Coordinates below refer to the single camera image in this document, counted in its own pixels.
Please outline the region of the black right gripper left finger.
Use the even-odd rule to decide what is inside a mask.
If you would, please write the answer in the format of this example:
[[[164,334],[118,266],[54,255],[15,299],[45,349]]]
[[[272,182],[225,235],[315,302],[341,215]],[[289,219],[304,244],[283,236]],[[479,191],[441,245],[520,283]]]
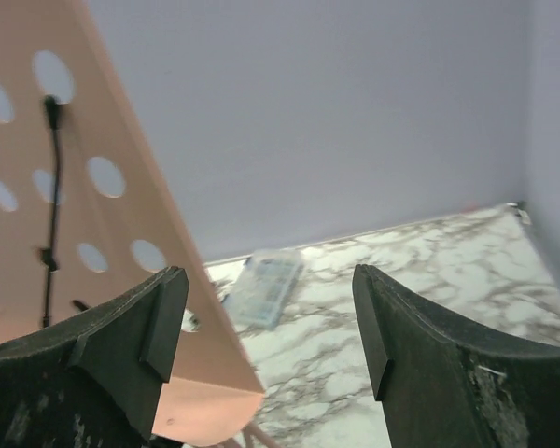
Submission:
[[[151,447],[189,292],[169,267],[0,344],[0,447]]]

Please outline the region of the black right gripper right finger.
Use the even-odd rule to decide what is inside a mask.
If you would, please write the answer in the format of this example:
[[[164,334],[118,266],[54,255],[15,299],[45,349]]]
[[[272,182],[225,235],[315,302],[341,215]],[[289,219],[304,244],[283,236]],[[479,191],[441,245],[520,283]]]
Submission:
[[[395,447],[560,447],[560,347],[490,329],[370,265],[352,289]]]

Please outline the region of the pink perforated music stand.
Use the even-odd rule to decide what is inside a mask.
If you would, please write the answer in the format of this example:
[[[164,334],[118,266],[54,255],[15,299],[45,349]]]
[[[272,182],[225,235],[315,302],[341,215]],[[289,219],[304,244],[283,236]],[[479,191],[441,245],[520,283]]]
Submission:
[[[53,150],[43,98],[66,90],[63,202],[50,314],[97,305],[164,265],[187,272],[194,332],[182,332],[155,432],[194,447],[273,439],[254,421],[264,390],[205,272],[138,120],[81,1],[0,1],[0,343],[40,328]]]

